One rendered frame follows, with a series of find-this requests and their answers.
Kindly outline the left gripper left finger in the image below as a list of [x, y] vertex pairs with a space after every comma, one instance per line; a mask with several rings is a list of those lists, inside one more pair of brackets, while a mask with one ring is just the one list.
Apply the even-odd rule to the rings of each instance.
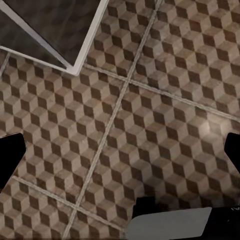
[[0, 193], [26, 153], [21, 133], [0, 138]]

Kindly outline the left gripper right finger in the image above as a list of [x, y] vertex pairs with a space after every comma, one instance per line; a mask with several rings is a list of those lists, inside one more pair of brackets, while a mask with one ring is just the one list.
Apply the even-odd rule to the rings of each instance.
[[229, 133], [225, 142], [224, 150], [240, 173], [240, 135]]

